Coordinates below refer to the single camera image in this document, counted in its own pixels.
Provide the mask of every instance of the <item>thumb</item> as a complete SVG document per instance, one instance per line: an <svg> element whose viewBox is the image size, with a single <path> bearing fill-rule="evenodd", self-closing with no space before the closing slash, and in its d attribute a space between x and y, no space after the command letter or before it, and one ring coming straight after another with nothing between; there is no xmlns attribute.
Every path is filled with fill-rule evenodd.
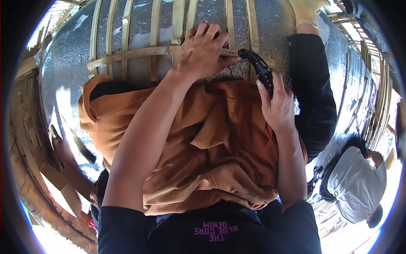
<svg viewBox="0 0 406 254"><path fill-rule="evenodd" d="M257 80L257 87L258 87L259 95L261 96L262 106L266 106L266 107L270 106L271 96L269 95L268 90L259 80Z"/></svg>
<svg viewBox="0 0 406 254"><path fill-rule="evenodd" d="M241 58L237 57L237 56L228 56L226 58L224 58L223 60L221 60L218 65L221 68L220 71L222 71L223 69L229 67L232 64L238 63L241 61Z"/></svg>

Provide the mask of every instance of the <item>silver insulation sheet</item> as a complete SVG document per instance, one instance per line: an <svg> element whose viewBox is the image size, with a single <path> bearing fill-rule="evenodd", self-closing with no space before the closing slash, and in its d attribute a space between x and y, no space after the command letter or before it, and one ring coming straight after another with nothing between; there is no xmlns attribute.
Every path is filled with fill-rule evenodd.
<svg viewBox="0 0 406 254"><path fill-rule="evenodd" d="M121 52L122 16L126 0L117 0L116 11L112 27L112 53ZM48 124L53 123L63 139L71 140L67 126L62 124L58 112L62 112L69 123L83 140L87 148L97 155L95 165L90 165L86 159L75 149L74 143L69 142L75 158L89 179L95 181L102 168L102 156L95 149L88 135L79 129L77 102L81 95L81 85L89 79L86 67L89 62L90 33L93 12L96 1L92 1L81 8L61 30L45 52L45 62L42 71L42 101ZM110 0L102 0L97 29L97 58L106 55L106 25ZM259 31L259 54L276 60L275 69L282 73L287 86L290 86L288 70L289 36L295 33L295 16L288 0L255 0L257 23ZM168 46L172 36L172 8L173 2L161 2L158 45ZM184 27L188 15L189 1L186 0ZM147 48L150 45L152 0L134 0L131 11L128 50ZM250 47L250 35L247 18L246 0L233 0L234 33L236 49ZM336 141L344 142L348 135L344 134L350 118L357 108L364 88L364 76L370 77L368 70L359 56L343 34L335 27L328 17L321 13L318 16L320 36L323 39L328 59L331 88L337 104L337 111L343 95L343 83L346 72L346 53L350 53L350 70L348 76L347 93L343 101L342 116L337 124L337 130L332 142L326 149L307 166L308 175L312 174L315 164L326 164L337 152ZM224 0L199 1L194 26L199 22L219 23L222 30L227 29ZM172 65L171 56L158 57L158 78L161 80ZM237 63L225 69L222 73L207 79L212 82L226 79L249 80L250 66L247 62ZM98 73L106 73L106 67L97 68ZM121 79L121 62L113 63L113 76ZM128 60L128 79L138 88L148 88L156 84L150 81L150 57ZM367 85L372 87L371 78ZM358 119L362 130L363 119L366 118L367 100L370 88L362 102ZM355 125L350 132L356 132Z"/></svg>

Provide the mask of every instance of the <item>wrist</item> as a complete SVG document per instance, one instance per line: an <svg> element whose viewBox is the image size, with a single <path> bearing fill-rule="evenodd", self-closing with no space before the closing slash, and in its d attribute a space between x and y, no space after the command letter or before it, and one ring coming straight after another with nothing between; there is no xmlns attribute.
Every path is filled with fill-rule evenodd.
<svg viewBox="0 0 406 254"><path fill-rule="evenodd" d="M185 75L175 66L172 67L165 75L165 78L162 81L167 81L174 88L187 88L189 89L192 84L195 82L189 75Z"/></svg>
<svg viewBox="0 0 406 254"><path fill-rule="evenodd" d="M180 62L181 60L178 59L177 62L173 65L171 69L173 75L180 77L182 80L192 85L198 80L198 78L196 78L196 75L192 71L190 71L189 68L185 67L185 64L182 64Z"/></svg>
<svg viewBox="0 0 406 254"><path fill-rule="evenodd" d="M289 140L293 140L296 136L299 137L298 135L298 131L296 128L293 129L282 129L282 130L274 130L275 136L277 140L280 141L289 141Z"/></svg>

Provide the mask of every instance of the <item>glove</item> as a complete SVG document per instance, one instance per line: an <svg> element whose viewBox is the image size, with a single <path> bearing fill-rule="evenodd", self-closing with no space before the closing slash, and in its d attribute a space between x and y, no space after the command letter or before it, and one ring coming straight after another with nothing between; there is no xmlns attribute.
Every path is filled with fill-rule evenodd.
<svg viewBox="0 0 406 254"><path fill-rule="evenodd" d="M296 28L301 24L310 24L319 28L317 10L330 5L328 0L289 0L296 15Z"/></svg>

